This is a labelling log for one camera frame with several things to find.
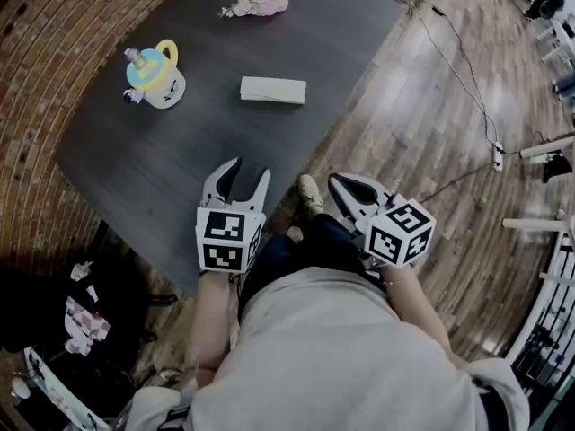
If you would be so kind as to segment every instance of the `flower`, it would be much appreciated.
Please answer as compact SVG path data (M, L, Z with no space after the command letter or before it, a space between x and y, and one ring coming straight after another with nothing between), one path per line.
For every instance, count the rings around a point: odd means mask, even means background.
M275 13L286 11L288 0L237 0L230 8L222 8L220 17L231 18L234 16L272 16Z
M236 16L245 16L252 10L252 2L250 0L238 0L237 4L232 5L232 11Z

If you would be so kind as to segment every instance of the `power strip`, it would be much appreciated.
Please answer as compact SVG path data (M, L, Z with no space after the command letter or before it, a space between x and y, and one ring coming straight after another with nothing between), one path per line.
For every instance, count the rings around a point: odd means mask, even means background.
M499 142L493 144L493 169L496 172L503 171L503 145Z

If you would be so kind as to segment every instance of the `fabric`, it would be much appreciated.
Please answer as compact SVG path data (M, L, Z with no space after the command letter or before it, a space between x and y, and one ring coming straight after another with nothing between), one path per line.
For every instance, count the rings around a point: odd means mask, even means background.
M307 268L246 305L235 349L198 390L184 429L488 430L480 397L502 399L509 429L527 430L526 397L502 359L457 370L443 348L401 322L383 294L349 272ZM173 394L155 390L155 399ZM130 421L156 430L169 408Z
M479 397L485 409L489 431L509 431L509 415L505 409L505 402L493 387L481 387Z
M250 299L265 286L281 277L308 267L351 271L375 283L365 274L359 250L351 242L351 233L327 214L315 215L305 224L304 239L296 245L287 236L271 238L261 250L242 285L238 318Z
M181 394L178 391L158 386L142 388L134 394L126 429L156 431L165 422L170 410L180 403Z
M70 335L64 348L69 353L88 356L93 342L106 338L110 324L98 313L90 313L72 297L66 300L64 326Z
M76 263L72 267L72 271L70 272L70 278L75 281L81 281L83 278L87 277L90 274L90 265L93 262L85 262L85 263Z

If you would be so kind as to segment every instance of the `jeans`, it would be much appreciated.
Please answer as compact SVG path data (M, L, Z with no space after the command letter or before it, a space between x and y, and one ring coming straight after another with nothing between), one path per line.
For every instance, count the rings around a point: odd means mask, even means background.
M350 271L376 284L366 274L349 230L330 215L318 214L305 225L304 239L298 245L283 235L271 238L261 250L243 283L238 318L242 318L249 300L265 286L309 267Z

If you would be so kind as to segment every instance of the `toy teapot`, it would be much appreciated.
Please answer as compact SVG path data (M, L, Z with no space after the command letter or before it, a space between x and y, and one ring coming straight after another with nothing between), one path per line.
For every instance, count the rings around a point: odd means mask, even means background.
M168 49L170 57L164 55ZM134 92L126 90L124 99L128 102L143 97L157 109L168 109L179 101L186 89L186 80L177 69L178 48L171 40L160 41L155 48L136 48L124 51L130 62L126 67L126 76Z

